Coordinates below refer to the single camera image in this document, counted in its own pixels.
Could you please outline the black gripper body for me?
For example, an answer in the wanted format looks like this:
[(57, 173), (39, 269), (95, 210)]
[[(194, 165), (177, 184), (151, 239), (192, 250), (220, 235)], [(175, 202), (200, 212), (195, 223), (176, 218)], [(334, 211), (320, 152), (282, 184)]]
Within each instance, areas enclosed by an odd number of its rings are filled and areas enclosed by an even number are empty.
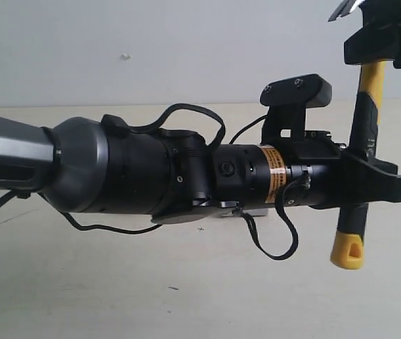
[(308, 130), (288, 138), (287, 169), (292, 181), (304, 180), (286, 193), (287, 206), (320, 206), (332, 191), (333, 172), (341, 156), (340, 144), (329, 131)]

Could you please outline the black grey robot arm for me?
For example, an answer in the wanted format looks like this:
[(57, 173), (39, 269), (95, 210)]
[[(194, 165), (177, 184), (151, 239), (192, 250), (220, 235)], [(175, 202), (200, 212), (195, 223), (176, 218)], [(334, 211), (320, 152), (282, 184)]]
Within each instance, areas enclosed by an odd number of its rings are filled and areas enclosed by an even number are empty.
[(363, 25), (344, 44), (346, 64), (361, 68), (348, 144), (308, 130), (308, 109), (327, 106), (318, 74), (268, 84), (257, 145), (207, 142), (195, 131), (165, 129), (179, 110), (218, 120), (210, 109), (175, 104), (153, 123), (128, 125), (106, 114), (53, 128), (0, 117), (0, 207), (39, 194), (65, 218), (74, 213), (149, 215), (154, 227), (213, 215), (249, 217), (253, 209), (338, 208), (342, 230), (363, 225), (371, 202), (401, 203), (397, 165), (376, 157), (383, 67), (401, 69), (401, 1), (343, 1), (330, 19), (360, 9)]

